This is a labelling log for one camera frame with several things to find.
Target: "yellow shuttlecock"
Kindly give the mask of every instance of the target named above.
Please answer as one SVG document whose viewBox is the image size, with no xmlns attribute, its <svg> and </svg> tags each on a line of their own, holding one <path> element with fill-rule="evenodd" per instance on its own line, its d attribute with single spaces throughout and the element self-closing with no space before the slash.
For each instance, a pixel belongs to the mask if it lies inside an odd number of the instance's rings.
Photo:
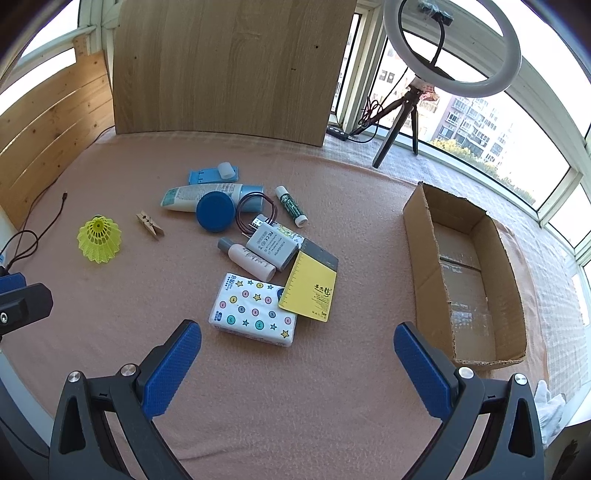
<svg viewBox="0 0 591 480">
<path fill-rule="evenodd" d="M 89 260 L 107 263 L 119 251 L 121 230 L 110 218 L 95 216 L 78 232 L 78 248 Z"/>
</svg>

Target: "black cable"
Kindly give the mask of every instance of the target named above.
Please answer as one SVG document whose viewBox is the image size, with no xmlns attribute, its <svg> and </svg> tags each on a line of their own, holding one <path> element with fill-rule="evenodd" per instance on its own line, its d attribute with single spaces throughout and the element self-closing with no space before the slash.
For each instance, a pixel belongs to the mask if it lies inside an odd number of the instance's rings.
<svg viewBox="0 0 591 480">
<path fill-rule="evenodd" d="M 403 0 L 403 2 L 400 4 L 400 9 L 398 10 L 398 28 L 402 32 L 402 38 L 404 39 L 404 42 L 406 43 L 408 49 L 413 51 L 412 48 L 410 47 L 410 45 L 408 44 L 406 37 L 404 36 L 404 30 L 402 29 L 402 9 L 403 9 L 404 5 L 406 4 L 406 2 L 407 2 L 407 0 Z M 438 19 L 436 19 L 436 21 L 439 24 L 440 34 L 439 34 L 439 42 L 437 44 L 437 50 L 430 62 L 430 65 L 432 65 L 432 66 L 435 66 L 435 64 L 437 63 L 437 60 L 439 59 L 439 55 L 441 55 L 441 51 L 443 50 L 443 44 L 445 42 L 445 25 L 443 24 L 443 20 L 441 18 L 438 18 Z M 407 71 L 408 71 L 408 67 L 406 67 L 404 69 L 401 77 L 394 84 L 392 89 L 389 91 L 389 93 L 386 95 L 386 97 L 384 97 L 384 99 L 382 100 L 381 103 L 378 103 L 377 100 L 374 100 L 373 102 L 371 102 L 369 99 L 369 96 L 367 97 L 366 102 L 365 102 L 365 107 L 364 107 L 363 112 L 361 114 L 361 118 L 359 119 L 359 122 L 358 122 L 359 126 L 364 127 L 364 128 L 369 128 L 371 119 L 375 115 L 377 115 L 378 113 L 380 113 L 381 111 L 384 110 L 385 101 L 388 99 L 388 97 L 390 95 L 392 95 L 393 91 L 398 86 L 400 81 L 404 78 Z M 360 140 L 354 139 L 353 137 L 349 137 L 349 140 L 351 140 L 354 143 L 360 143 L 360 144 L 369 143 L 376 137 L 377 133 L 378 133 L 378 127 L 376 126 L 375 132 L 371 136 L 370 139 L 360 141 Z"/>
<path fill-rule="evenodd" d="M 22 440 L 19 438 L 19 436 L 18 436 L 16 433 L 14 433 L 14 431 L 13 431 L 13 430 L 12 430 L 12 429 L 11 429 L 11 428 L 8 426 L 8 425 L 6 425 L 6 422 L 3 420 L 3 418 L 2 418 L 2 417 L 0 417 L 0 421 L 1 421 L 1 422 L 2 422 L 2 424 L 3 424 L 3 425 L 4 425 L 4 426 L 5 426 L 7 429 L 8 429 L 8 431 L 9 431 L 10 433 L 12 433 L 12 435 L 14 435 L 14 437 L 15 437 L 15 438 L 16 438 L 16 439 L 17 439 L 19 442 L 21 442 L 21 443 L 23 444 L 23 446 L 24 446 L 25 448 L 27 448 L 28 450 L 32 451 L 33 453 L 35 453 L 35 454 L 37 454 L 37 455 L 39 455 L 39 456 L 41 456 L 41 457 L 43 457 L 43 458 L 47 458 L 47 459 L 49 458 L 49 456 L 48 456 L 48 455 L 45 455 L 45 453 L 41 453 L 41 452 L 39 452 L 39 451 L 35 450 L 34 448 L 32 448 L 32 447 L 29 447 L 29 446 L 28 446 L 28 445 L 27 445 L 25 442 L 23 442 L 23 441 L 22 441 Z"/>
<path fill-rule="evenodd" d="M 4 245 L 2 250 L 0 250 L 0 255 L 2 255 L 4 253 L 4 251 L 6 250 L 8 245 L 10 244 L 10 242 L 12 242 L 18 235 L 22 236 L 24 233 L 30 233 L 32 236 L 35 237 L 35 242 L 37 241 L 38 236 L 33 230 L 20 230 L 8 239 L 8 242 L 6 242 L 6 244 Z"/>
<path fill-rule="evenodd" d="M 57 212 L 56 217 L 51 221 L 51 223 L 49 225 L 47 225 L 47 227 L 45 228 L 45 230 L 43 230 L 41 232 L 41 235 L 39 235 L 39 236 L 35 235 L 35 241 L 33 242 L 33 244 L 29 248 L 27 248 L 25 251 L 21 252 L 20 254 L 15 255 L 15 257 L 13 257 L 13 259 L 10 260 L 10 263 L 6 267 L 6 271 L 7 272 L 10 272 L 11 267 L 16 262 L 18 262 L 19 260 L 23 260 L 24 258 L 30 257 L 31 255 L 33 255 L 37 251 L 37 249 L 39 248 L 39 240 L 41 240 L 41 238 L 43 238 L 43 235 L 45 235 L 48 232 L 48 230 L 53 226 L 53 224 L 55 222 L 57 222 L 57 219 L 60 217 L 61 213 L 64 210 L 64 204 L 66 203 L 66 199 L 67 198 L 68 198 L 68 194 L 67 194 L 67 192 L 64 192 L 64 194 L 61 196 L 60 211 Z"/>
<path fill-rule="evenodd" d="M 439 24 L 439 44 L 437 45 L 437 51 L 435 52 L 435 56 L 433 57 L 433 59 L 431 60 L 430 65 L 431 66 L 435 66 L 435 64 L 437 63 L 437 59 L 439 58 L 439 55 L 441 54 L 441 51 L 443 50 L 443 43 L 445 42 L 445 25 L 443 25 L 443 20 L 438 19 L 437 23 Z"/>
<path fill-rule="evenodd" d="M 33 200 L 33 201 L 31 202 L 31 206 L 29 207 L 29 211 L 28 211 L 28 213 L 27 213 L 27 217 L 25 218 L 25 222 L 24 222 L 24 223 L 21 225 L 21 230 L 24 230 L 24 229 L 27 227 L 27 222 L 29 221 L 29 217 L 31 216 L 31 212 L 33 211 L 33 207 L 34 207 L 34 206 L 37 204 L 37 201 L 38 201 L 38 200 L 39 200 L 39 199 L 40 199 L 40 198 L 43 196 L 43 194 L 44 194 L 44 193 L 45 193 L 47 190 L 49 190 L 49 189 L 50 189 L 50 188 L 53 186 L 53 184 L 54 184 L 55 182 L 57 182 L 57 178 L 56 178 L 54 181 L 52 181 L 52 182 L 51 182 L 51 183 L 50 183 L 50 184 L 49 184 L 47 187 L 45 187 L 45 188 L 43 189 L 43 191 L 42 191 L 42 192 L 41 192 L 39 195 L 37 195 L 37 196 L 35 197 L 35 200 Z M 18 243 L 17 243 L 17 249 L 14 251 L 14 256 L 15 256 L 15 257 L 18 255 L 18 248 L 21 246 L 21 240 L 22 240 L 22 236 L 21 236 L 21 237 L 18 239 Z"/>
</svg>

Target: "wooden board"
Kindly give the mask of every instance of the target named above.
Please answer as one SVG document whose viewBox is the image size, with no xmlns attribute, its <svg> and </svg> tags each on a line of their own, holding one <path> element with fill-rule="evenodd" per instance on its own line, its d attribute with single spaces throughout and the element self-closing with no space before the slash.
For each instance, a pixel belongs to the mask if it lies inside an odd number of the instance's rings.
<svg viewBox="0 0 591 480">
<path fill-rule="evenodd" d="M 200 130 L 322 145 L 356 0 L 126 0 L 118 133 Z"/>
<path fill-rule="evenodd" d="M 61 134 L 29 165 L 0 199 L 13 225 L 22 224 L 37 195 L 113 124 L 113 101 L 108 100 Z"/>
<path fill-rule="evenodd" d="M 37 85 L 0 115 L 0 151 L 49 107 L 105 74 L 105 58 L 100 51 L 81 57 L 74 65 Z"/>
<path fill-rule="evenodd" d="M 93 80 L 42 113 L 0 154 L 0 192 L 8 190 L 63 132 L 111 99 L 107 75 Z"/>
</svg>

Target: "notebook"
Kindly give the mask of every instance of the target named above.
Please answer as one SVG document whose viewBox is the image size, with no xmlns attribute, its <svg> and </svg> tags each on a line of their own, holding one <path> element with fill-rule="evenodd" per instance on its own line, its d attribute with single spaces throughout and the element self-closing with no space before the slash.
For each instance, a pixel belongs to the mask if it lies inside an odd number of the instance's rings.
<svg viewBox="0 0 591 480">
<path fill-rule="evenodd" d="M 287 279 L 279 306 L 321 322 L 328 321 L 339 260 L 305 239 Z"/>
</svg>

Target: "wooden clothespin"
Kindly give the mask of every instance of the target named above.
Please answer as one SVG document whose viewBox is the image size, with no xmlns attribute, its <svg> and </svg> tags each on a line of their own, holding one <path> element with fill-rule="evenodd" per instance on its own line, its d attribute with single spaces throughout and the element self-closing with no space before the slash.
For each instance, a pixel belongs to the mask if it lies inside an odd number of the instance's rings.
<svg viewBox="0 0 591 480">
<path fill-rule="evenodd" d="M 164 235 L 164 230 L 156 225 L 146 212 L 142 210 L 140 213 L 136 213 L 136 215 L 138 220 L 142 222 L 143 226 L 146 227 L 146 230 L 150 232 L 154 238 L 158 239 L 158 235 Z"/>
</svg>

